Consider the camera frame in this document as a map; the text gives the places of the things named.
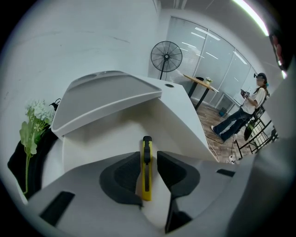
ceiling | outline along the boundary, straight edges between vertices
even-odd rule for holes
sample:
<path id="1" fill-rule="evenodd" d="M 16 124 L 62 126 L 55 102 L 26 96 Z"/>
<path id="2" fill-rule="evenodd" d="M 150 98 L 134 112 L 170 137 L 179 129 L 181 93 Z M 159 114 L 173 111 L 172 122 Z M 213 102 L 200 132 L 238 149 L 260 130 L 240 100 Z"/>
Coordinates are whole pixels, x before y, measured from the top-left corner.
<path id="1" fill-rule="evenodd" d="M 275 90 L 283 80 L 277 66 L 272 45 L 256 22 L 232 0 L 160 0 L 162 8 L 176 8 L 200 12 L 231 30 L 256 55 Z M 251 5 L 263 19 L 265 12 Z"/>

woman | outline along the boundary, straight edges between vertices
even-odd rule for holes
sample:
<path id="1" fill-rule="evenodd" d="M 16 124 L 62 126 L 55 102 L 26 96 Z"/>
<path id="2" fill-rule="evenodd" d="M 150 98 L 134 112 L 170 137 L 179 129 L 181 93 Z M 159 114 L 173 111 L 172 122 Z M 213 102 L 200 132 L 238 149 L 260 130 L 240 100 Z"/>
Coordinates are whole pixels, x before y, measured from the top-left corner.
<path id="1" fill-rule="evenodd" d="M 219 134 L 224 131 L 227 126 L 231 124 L 231 122 L 235 121 L 235 123 L 230 127 L 229 130 L 220 135 L 221 139 L 224 142 L 237 132 L 243 122 L 248 121 L 248 119 L 252 117 L 255 109 L 262 105 L 264 99 L 268 95 L 268 83 L 266 75 L 264 73 L 259 73 L 256 78 L 257 85 L 259 87 L 256 89 L 253 95 L 249 97 L 246 95 L 243 96 L 243 98 L 246 98 L 246 100 L 244 104 L 240 107 L 240 109 L 217 126 L 211 126 L 213 132 L 219 136 Z"/>

ceiling light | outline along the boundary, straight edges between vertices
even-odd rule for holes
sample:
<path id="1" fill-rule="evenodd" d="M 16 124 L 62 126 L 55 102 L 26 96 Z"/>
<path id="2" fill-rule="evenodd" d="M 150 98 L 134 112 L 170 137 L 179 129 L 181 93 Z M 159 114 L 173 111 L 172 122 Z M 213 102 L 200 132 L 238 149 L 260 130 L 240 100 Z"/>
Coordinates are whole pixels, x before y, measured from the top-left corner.
<path id="1" fill-rule="evenodd" d="M 201 56 L 201 55 L 199 55 L 199 54 L 196 54 L 197 56 L 200 56 L 200 57 L 203 57 L 203 56 Z M 204 57 L 203 57 L 204 58 Z"/>
<path id="2" fill-rule="evenodd" d="M 186 44 L 186 45 L 188 45 L 188 46 L 191 46 L 191 47 L 193 47 L 193 48 L 196 48 L 195 46 L 193 46 L 193 45 L 191 45 L 191 44 L 187 44 L 187 43 L 184 43 L 184 42 L 182 42 L 182 44 Z"/>
<path id="3" fill-rule="evenodd" d="M 201 38 L 205 39 L 205 37 L 203 37 L 203 36 L 201 36 L 201 35 L 198 35 L 198 34 L 196 34 L 196 33 L 193 33 L 193 32 L 191 32 L 191 34 L 192 34 L 192 35 L 199 36 L 199 37 L 201 37 Z"/>
<path id="4" fill-rule="evenodd" d="M 246 64 L 246 65 L 247 65 L 246 61 L 245 61 L 245 60 L 243 60 L 243 59 L 242 59 L 242 57 L 241 57 L 241 56 L 240 56 L 240 55 L 239 55 L 237 52 L 235 52 L 235 51 L 233 51 L 233 52 L 234 52 L 234 54 L 235 54 L 235 55 L 237 55 L 237 56 L 238 56 L 238 58 L 239 58 L 239 59 L 241 59 L 241 61 L 242 61 L 244 64 Z"/>
<path id="5" fill-rule="evenodd" d="M 205 53 L 208 54 L 208 55 L 211 55 L 208 52 L 205 52 Z M 211 55 L 211 56 L 214 57 L 214 58 L 216 58 L 216 59 L 219 59 L 219 58 L 215 57 L 214 55 Z"/>
<path id="6" fill-rule="evenodd" d="M 285 73 L 285 71 L 282 71 L 282 75 L 283 75 L 283 78 L 286 79 L 287 74 Z"/>
<path id="7" fill-rule="evenodd" d="M 252 18 L 254 21 L 256 21 L 257 25 L 261 28 L 263 33 L 266 36 L 269 36 L 268 30 L 263 22 L 263 20 L 258 16 L 258 14 L 243 0 L 232 0 L 236 2 L 242 9 L 244 9 Z"/>
<path id="8" fill-rule="evenodd" d="M 212 35 L 211 33 L 208 33 L 207 31 L 204 31 L 204 30 L 202 30 L 202 29 L 199 29 L 198 27 L 195 27 L 195 29 L 198 30 L 198 31 L 201 31 L 202 33 L 205 33 L 205 34 L 208 35 L 208 36 L 213 37 L 213 38 L 216 39 L 216 40 L 220 40 L 218 37 Z"/>

wooden table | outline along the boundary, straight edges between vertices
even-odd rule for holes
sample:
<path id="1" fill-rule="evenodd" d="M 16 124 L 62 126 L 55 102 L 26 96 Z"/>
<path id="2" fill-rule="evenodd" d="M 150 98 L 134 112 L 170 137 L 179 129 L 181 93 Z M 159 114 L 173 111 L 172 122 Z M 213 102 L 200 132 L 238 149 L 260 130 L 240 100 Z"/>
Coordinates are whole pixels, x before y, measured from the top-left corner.
<path id="1" fill-rule="evenodd" d="M 186 78 L 188 78 L 188 79 L 190 79 L 191 81 L 193 81 L 193 85 L 191 86 L 190 91 L 189 91 L 189 93 L 188 93 L 189 98 L 192 96 L 192 94 L 193 94 L 193 92 L 194 92 L 194 90 L 195 90 L 197 84 L 200 84 L 200 85 L 202 85 L 203 87 L 206 87 L 206 90 L 205 90 L 204 94 L 203 94 L 202 97 L 200 98 L 198 104 L 195 106 L 195 110 L 198 109 L 198 107 L 200 106 L 200 104 L 201 104 L 202 101 L 204 100 L 204 98 L 205 98 L 205 96 L 207 95 L 207 93 L 208 93 L 209 90 L 212 90 L 212 91 L 214 91 L 214 92 L 219 92 L 219 91 L 216 90 L 215 88 L 211 87 L 209 84 L 207 84 L 207 83 L 205 83 L 205 82 L 203 82 L 203 81 L 201 81 L 201 80 L 199 80 L 199 79 L 196 79 L 196 78 L 194 78 L 194 77 L 192 77 L 192 76 L 188 76 L 188 75 L 185 75 L 185 74 L 183 74 L 183 76 L 186 77 Z"/>

white t-shirt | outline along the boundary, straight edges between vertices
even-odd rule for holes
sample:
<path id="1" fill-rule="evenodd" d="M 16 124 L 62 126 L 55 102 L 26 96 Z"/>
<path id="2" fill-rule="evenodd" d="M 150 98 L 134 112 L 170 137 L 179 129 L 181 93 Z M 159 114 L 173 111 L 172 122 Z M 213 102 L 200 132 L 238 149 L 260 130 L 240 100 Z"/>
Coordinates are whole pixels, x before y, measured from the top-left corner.
<path id="1" fill-rule="evenodd" d="M 257 101 L 258 105 L 254 106 L 248 100 L 246 100 L 243 106 L 241 107 L 242 110 L 248 114 L 253 114 L 255 109 L 257 109 L 260 105 L 262 105 L 265 96 L 266 96 L 266 92 L 264 88 L 260 88 L 257 93 L 254 93 L 251 96 L 249 96 L 249 98 L 251 98 L 252 100 Z"/>

